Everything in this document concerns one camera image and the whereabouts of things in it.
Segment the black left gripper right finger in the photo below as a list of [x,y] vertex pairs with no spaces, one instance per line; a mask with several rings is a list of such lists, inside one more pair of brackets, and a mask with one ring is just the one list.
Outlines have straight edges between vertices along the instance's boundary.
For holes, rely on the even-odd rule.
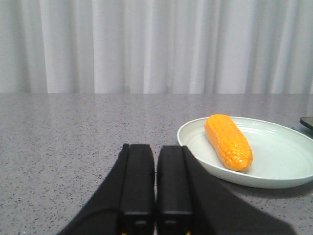
[[244,202],[186,146],[163,146],[157,163],[159,235],[293,235],[293,228]]

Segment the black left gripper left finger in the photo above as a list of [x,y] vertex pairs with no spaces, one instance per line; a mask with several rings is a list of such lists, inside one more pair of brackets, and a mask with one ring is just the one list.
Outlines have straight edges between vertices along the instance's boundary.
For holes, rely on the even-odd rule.
[[151,235],[155,166],[147,144],[124,144],[105,180],[62,235]]

